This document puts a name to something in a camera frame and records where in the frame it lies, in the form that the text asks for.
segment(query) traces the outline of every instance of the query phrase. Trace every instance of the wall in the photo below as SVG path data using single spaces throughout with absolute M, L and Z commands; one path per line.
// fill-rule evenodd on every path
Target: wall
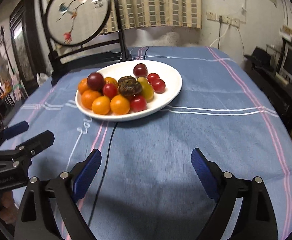
M 0 26 L 5 28 L 5 39 L 10 42 L 9 15 L 20 0 L 4 0 L 0 5 Z M 287 3 L 287 13 L 285 12 L 282 0 L 277 0 L 275 6 L 270 0 L 202 0 L 202 29 L 190 29 L 183 27 L 152 27 L 141 29 L 130 29 L 125 31 L 126 44 L 131 46 L 209 46 L 218 37 L 219 23 L 206 20 L 206 11 L 216 14 L 233 15 L 238 17 L 242 23 L 240 33 L 244 44 L 245 54 L 251 54 L 256 46 L 266 48 L 266 44 L 275 45 L 280 49 L 282 41 L 279 31 L 282 25 L 292 28 L 292 4 Z M 246 17 L 240 11 L 246 7 Z M 39 6 L 36 0 L 35 14 L 39 39 L 42 46 L 43 55 L 47 67 L 50 67 L 47 54 L 48 47 L 43 33 L 40 20 Z M 222 33 L 227 28 L 222 26 Z M 244 67 L 243 46 L 238 30 L 230 27 L 225 37 L 220 42 L 220 50 L 226 52 L 241 67 Z M 9 49 L 9 56 L 13 61 L 12 49 Z

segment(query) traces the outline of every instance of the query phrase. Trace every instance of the white plate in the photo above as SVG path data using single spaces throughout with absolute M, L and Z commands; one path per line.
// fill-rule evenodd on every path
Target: white plate
M 105 77 L 115 78 L 117 81 L 124 76 L 134 76 L 133 69 L 138 63 L 144 63 L 148 69 L 148 73 L 157 73 L 162 80 L 166 83 L 166 90 L 162 94 L 154 94 L 154 98 L 150 103 L 147 103 L 147 109 L 137 113 L 128 113 L 124 115 L 101 115 L 95 114 L 92 110 L 88 110 L 81 103 L 81 95 L 76 92 L 75 101 L 78 109 L 84 114 L 91 116 L 92 118 L 113 121 L 124 122 L 139 119 L 147 115 L 153 114 L 160 109 L 168 105 L 180 92 L 182 85 L 181 75 L 172 66 L 165 63 L 151 61 L 151 60 L 133 60 L 116 63 L 114 65 L 107 66 L 97 71 Z

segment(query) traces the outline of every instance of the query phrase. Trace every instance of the red flower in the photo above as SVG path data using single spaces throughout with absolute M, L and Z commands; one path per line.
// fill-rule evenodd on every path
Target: red flower
M 64 33 L 63 34 L 64 35 L 64 39 L 65 39 L 65 42 L 67 43 L 67 44 L 70 44 L 70 42 L 71 42 L 71 32 L 68 32 L 68 33 Z

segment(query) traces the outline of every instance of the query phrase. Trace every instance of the metal screw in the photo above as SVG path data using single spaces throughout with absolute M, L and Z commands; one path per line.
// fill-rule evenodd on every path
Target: metal screw
M 224 177 L 225 178 L 230 179 L 232 176 L 233 175 L 230 172 L 228 172 L 228 171 L 224 172 Z
M 59 175 L 61 177 L 61 179 L 65 179 L 68 177 L 68 172 L 64 171 L 61 173 L 61 175 Z
M 29 180 L 31 183 L 35 183 L 37 181 L 36 177 L 31 177 L 31 179 Z
M 19 165 L 19 161 L 13 162 L 13 167 L 16 168 Z
M 262 178 L 260 177 L 255 177 L 254 179 L 257 183 L 262 183 Z

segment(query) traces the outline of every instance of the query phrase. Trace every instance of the beige checkered curtain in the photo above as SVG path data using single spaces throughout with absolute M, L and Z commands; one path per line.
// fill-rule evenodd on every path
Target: beige checkered curtain
M 150 26 L 201 28 L 201 0 L 118 0 L 124 29 Z M 102 33 L 117 31 L 112 0 L 110 18 Z

